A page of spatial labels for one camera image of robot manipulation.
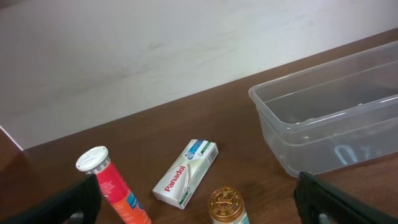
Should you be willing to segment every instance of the gold lid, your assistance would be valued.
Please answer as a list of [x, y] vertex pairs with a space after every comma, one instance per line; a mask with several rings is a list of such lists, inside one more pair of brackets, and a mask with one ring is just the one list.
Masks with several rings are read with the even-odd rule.
[[244, 204], [241, 194], [230, 187], [213, 192], [209, 201], [211, 217], [221, 223], [236, 221], [243, 213]]

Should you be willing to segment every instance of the white cap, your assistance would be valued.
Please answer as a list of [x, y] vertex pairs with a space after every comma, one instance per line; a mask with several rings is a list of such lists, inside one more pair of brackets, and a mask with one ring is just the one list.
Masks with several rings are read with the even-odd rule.
[[101, 165], [107, 158], [108, 150], [105, 146], [97, 146], [85, 152], [76, 162], [76, 168], [82, 172], [89, 171]]

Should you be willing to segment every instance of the wooden table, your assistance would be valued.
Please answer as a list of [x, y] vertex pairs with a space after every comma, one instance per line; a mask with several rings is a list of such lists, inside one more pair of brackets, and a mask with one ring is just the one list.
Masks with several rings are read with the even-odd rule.
[[[76, 160], [91, 147], [104, 145], [153, 223], [211, 223], [207, 201], [222, 186], [241, 192], [252, 224], [300, 223], [292, 199], [296, 180], [265, 143], [249, 88], [395, 40], [398, 29], [28, 149], [0, 173], [0, 220], [82, 179]], [[156, 200], [152, 189], [191, 139], [217, 142], [220, 154], [187, 208], [179, 210]], [[398, 154], [320, 177], [398, 216]], [[97, 222], [123, 223], [105, 200]]]

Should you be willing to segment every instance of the plastic container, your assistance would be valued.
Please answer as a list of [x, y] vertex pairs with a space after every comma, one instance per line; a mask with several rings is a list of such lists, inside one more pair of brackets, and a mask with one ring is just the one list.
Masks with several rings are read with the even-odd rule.
[[398, 42], [256, 85], [249, 95], [291, 176], [398, 151]]

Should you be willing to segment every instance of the bottle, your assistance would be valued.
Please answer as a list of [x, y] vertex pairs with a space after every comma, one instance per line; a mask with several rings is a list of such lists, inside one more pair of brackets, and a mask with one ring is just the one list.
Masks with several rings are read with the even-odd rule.
[[152, 223], [111, 162], [106, 147], [97, 146], [85, 152], [77, 160], [76, 168], [86, 174], [96, 174], [102, 194], [125, 223]]
[[213, 192], [209, 201], [209, 212], [214, 224], [249, 224], [241, 194], [230, 187]]

